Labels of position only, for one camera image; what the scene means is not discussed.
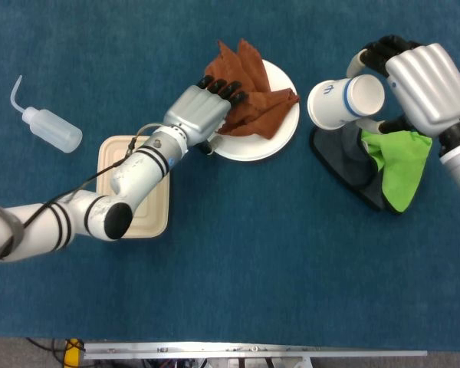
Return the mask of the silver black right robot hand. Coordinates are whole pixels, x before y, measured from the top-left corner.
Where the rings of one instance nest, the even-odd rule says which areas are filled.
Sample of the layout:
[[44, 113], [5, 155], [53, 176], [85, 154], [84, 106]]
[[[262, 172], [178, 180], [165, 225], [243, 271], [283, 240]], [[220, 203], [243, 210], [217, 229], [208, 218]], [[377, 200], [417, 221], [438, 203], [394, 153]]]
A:
[[440, 44], [387, 35], [364, 45], [346, 76], [366, 67], [386, 78], [407, 120], [423, 135], [437, 137], [460, 123], [460, 71]]

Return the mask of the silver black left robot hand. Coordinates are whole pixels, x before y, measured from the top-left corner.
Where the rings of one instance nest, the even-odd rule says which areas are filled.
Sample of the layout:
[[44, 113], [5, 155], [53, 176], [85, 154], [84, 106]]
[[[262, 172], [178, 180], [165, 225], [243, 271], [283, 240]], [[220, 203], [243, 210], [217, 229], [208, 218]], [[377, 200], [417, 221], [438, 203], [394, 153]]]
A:
[[241, 82], [228, 82], [207, 74], [182, 93], [167, 110], [163, 123], [180, 128], [188, 147], [197, 146], [211, 155], [219, 145], [212, 135], [225, 123], [229, 112], [247, 99]]

